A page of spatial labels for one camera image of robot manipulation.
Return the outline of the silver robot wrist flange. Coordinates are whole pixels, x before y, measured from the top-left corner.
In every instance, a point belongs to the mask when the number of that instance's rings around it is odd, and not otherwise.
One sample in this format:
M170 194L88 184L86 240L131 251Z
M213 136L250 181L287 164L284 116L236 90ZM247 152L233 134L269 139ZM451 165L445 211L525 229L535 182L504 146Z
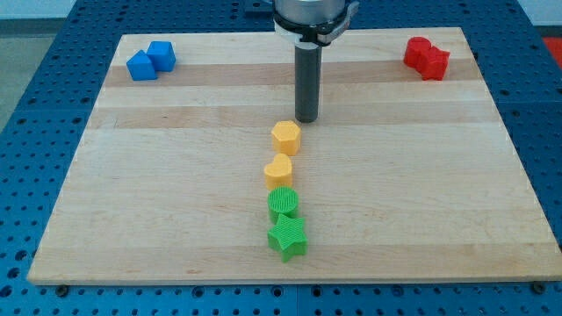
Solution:
M275 32L300 49L326 47L349 28L358 10L358 1L275 0Z

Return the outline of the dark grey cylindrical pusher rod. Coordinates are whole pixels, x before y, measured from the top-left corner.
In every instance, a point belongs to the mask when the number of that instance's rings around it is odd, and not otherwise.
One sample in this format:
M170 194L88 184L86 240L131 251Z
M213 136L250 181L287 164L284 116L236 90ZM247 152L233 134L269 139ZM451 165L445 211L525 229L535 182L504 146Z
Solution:
M321 83L321 48L295 48L295 118L312 123L318 118Z

